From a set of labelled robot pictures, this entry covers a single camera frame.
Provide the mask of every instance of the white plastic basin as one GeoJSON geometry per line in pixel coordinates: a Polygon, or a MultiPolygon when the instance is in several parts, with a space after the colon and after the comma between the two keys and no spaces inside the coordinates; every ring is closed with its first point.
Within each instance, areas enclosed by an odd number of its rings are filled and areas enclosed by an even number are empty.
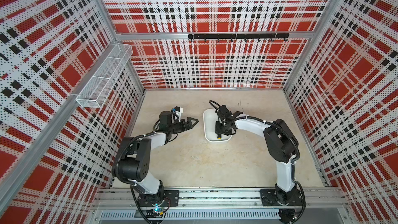
{"type": "Polygon", "coordinates": [[[203,112],[203,123],[205,127],[205,138],[210,143],[224,143],[231,139],[232,135],[221,135],[221,139],[217,138],[217,134],[214,132],[216,121],[218,121],[218,116],[215,113],[215,109],[207,109],[203,112]]]}

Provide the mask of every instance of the floor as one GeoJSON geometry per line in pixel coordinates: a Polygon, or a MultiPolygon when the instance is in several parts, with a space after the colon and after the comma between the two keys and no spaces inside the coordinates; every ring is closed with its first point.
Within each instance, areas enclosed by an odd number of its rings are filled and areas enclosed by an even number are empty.
{"type": "MultiPolygon", "coordinates": [[[[150,171],[165,187],[272,187],[276,183],[275,161],[263,138],[238,130],[222,144],[206,141],[203,112],[209,100],[226,105],[231,112],[275,121],[284,120],[299,142],[301,158],[296,179],[305,187],[323,187],[308,147],[291,113],[285,95],[276,90],[164,90],[147,91],[132,136],[148,133],[161,111],[183,107],[182,118],[199,123],[191,130],[151,152],[150,171]]],[[[128,185],[115,180],[113,187],[128,185]]]]}

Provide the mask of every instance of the perforated panel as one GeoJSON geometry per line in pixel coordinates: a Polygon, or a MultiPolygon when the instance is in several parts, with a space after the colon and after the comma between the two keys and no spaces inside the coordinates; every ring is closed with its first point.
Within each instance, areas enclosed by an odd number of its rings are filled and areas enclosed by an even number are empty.
{"type": "Polygon", "coordinates": [[[124,69],[104,107],[78,107],[0,223],[84,223],[97,189],[109,184],[139,96],[124,69]]]}
{"type": "Polygon", "coordinates": [[[109,43],[92,0],[0,0],[0,181],[109,43]]]}
{"type": "Polygon", "coordinates": [[[282,88],[306,40],[125,41],[146,88],[282,88]]]}
{"type": "Polygon", "coordinates": [[[398,216],[398,0],[342,0],[289,96],[358,221],[398,216]]]}
{"type": "Polygon", "coordinates": [[[103,0],[120,33],[314,30],[328,1],[103,0]]]}

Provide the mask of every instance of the white mesh basket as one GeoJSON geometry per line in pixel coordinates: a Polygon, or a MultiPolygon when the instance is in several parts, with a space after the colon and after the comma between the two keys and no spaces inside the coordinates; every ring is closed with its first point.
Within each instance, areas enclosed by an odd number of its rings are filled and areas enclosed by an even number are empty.
{"type": "Polygon", "coordinates": [[[132,55],[127,44],[116,44],[77,97],[82,107],[101,108],[132,55]]]}

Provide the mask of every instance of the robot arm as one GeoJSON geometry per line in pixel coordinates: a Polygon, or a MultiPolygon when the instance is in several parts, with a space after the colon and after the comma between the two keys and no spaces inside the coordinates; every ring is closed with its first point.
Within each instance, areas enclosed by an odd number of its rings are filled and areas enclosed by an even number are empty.
{"type": "Polygon", "coordinates": [[[220,106],[214,101],[209,103],[216,109],[215,112],[220,119],[215,124],[215,133],[219,138],[222,134],[233,135],[236,130],[246,130],[265,138],[268,152],[276,161],[275,188],[278,203],[289,204],[297,194],[294,167],[300,153],[297,148],[299,143],[286,123],[281,119],[273,123],[266,122],[238,111],[232,114],[225,105],[220,106]]]}
{"type": "Polygon", "coordinates": [[[191,117],[187,117],[187,121],[181,119],[182,112],[180,107],[161,112],[154,132],[123,138],[112,166],[114,177],[130,184],[154,206],[163,202],[164,188],[162,182],[149,171],[150,151],[171,142],[173,134],[190,130],[199,122],[191,117]]]}

